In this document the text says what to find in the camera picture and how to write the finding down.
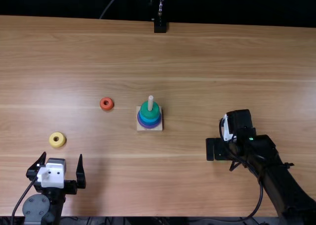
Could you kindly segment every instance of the wooden base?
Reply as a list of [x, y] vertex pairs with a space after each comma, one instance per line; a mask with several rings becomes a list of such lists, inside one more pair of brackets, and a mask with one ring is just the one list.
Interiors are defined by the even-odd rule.
[[137, 106], [136, 107], [136, 130], [137, 131], [162, 131], [162, 110], [161, 110], [161, 106], [159, 106], [159, 110], [160, 110], [160, 114], [161, 114], [161, 122], [158, 126], [152, 128], [152, 129], [147, 129], [147, 128], [144, 128], [143, 126], [141, 126], [139, 123], [138, 123], [138, 120], [137, 120], [137, 114], [138, 114], [138, 111], [140, 110], [140, 106]]

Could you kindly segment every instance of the teal ring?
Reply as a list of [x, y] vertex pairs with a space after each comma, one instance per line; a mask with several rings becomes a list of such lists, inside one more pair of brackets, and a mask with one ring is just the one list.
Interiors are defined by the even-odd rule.
[[156, 122], [156, 121], [159, 119], [160, 113], [159, 113], [158, 117], [155, 118], [155, 119], [146, 119], [146, 118], [142, 115], [142, 112], [139, 111], [139, 117], [140, 117], [140, 119], [141, 119], [145, 124], [150, 124], [150, 123]]

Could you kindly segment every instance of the wood grain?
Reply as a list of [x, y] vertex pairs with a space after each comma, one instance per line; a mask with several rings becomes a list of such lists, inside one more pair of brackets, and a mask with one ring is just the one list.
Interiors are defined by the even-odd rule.
[[[136, 132], [150, 94], [162, 133]], [[0, 215], [46, 151], [67, 160], [68, 179], [83, 154], [87, 188], [67, 196], [64, 216], [247, 216], [256, 179], [205, 159], [218, 120], [243, 108], [316, 199], [315, 29], [171, 23], [160, 35], [148, 22], [0, 16]], [[257, 215], [276, 215], [266, 195]]]

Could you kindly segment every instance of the black cable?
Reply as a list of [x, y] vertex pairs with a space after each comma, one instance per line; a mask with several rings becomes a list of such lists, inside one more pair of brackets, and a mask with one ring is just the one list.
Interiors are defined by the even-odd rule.
[[72, 219], [72, 220], [75, 220], [75, 221], [78, 221], [78, 217], [62, 217], [60, 220], [63, 220], [63, 219]]
[[15, 205], [13, 212], [12, 212], [12, 216], [11, 216], [11, 225], [14, 224], [14, 216], [15, 216], [15, 212], [18, 209], [20, 203], [22, 202], [22, 200], [24, 199], [25, 195], [29, 192], [30, 188], [33, 186], [33, 184], [36, 182], [38, 178], [34, 177], [34, 179], [31, 181], [31, 183], [29, 184], [29, 186], [26, 188], [26, 190], [24, 191], [24, 193], [22, 194], [21, 198], [19, 199], [19, 201], [17, 202], [17, 204]]
[[[242, 217], [239, 217], [240, 219], [242, 219]], [[243, 225], [247, 225], [247, 223], [245, 221], [242, 222]]]
[[89, 218], [88, 218], [88, 221], [87, 221], [86, 225], [88, 225], [88, 224], [89, 224], [90, 219], [91, 219], [91, 217], [89, 217]]
[[254, 217], [252, 217], [252, 220], [254, 220], [254, 222], [255, 222], [257, 225], [260, 225], [260, 224], [257, 222], [257, 220], [255, 220]]
[[105, 12], [109, 9], [109, 7], [112, 5], [112, 3], [114, 2], [115, 0], [111, 0], [110, 3], [105, 7], [105, 9], [103, 10], [101, 16], [99, 17], [99, 19], [102, 19], [102, 17], [104, 16]]
[[[222, 133], [222, 121], [223, 119], [220, 120], [219, 122], [219, 133], [220, 133], [220, 137], [223, 140], [223, 133]], [[234, 140], [235, 135], [233, 135], [232, 139], [228, 141], [228, 143], [232, 140]], [[240, 162], [241, 164], [245, 165], [252, 174], [255, 175], [256, 178], [259, 177], [258, 173], [256, 172], [256, 170], [246, 161], [244, 161], [243, 159], [241, 159], [240, 157], [238, 157], [237, 155], [235, 155], [230, 149], [229, 147], [225, 147], [225, 149], [234, 157], [235, 161]], [[216, 221], [216, 222], [225, 222], [225, 223], [241, 223], [243, 221], [248, 220], [249, 218], [252, 218], [256, 212], [259, 210], [261, 202], [262, 202], [262, 198], [263, 198], [263, 185], [262, 182], [259, 180], [258, 181], [259, 186], [260, 186], [260, 195], [259, 195], [259, 200], [258, 203], [255, 207], [255, 209], [251, 212], [251, 214], [249, 214], [247, 217], [243, 218], [243, 219], [239, 219], [239, 220], [221, 220], [221, 219], [211, 219], [209, 218], [209, 220], [211, 221]]]

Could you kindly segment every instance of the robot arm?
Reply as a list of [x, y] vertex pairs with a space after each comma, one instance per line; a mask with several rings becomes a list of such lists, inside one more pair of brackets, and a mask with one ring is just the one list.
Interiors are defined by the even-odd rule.
[[256, 134], [249, 110], [228, 112], [220, 122], [220, 135], [221, 138], [206, 140], [209, 161], [232, 160], [232, 170], [235, 162], [251, 165], [280, 217], [280, 224], [315, 224], [316, 202], [288, 171], [294, 164], [283, 163], [272, 140]]
[[31, 181], [31, 184], [15, 206], [11, 224], [13, 224], [17, 207], [32, 185], [40, 194], [32, 195], [24, 202], [22, 211], [25, 216], [25, 225], [58, 225], [66, 201], [66, 194], [77, 194], [77, 189], [85, 188], [82, 154], [79, 157], [76, 171], [77, 181], [64, 180], [65, 159], [49, 158], [46, 164], [45, 160], [46, 152], [27, 170], [26, 177]]

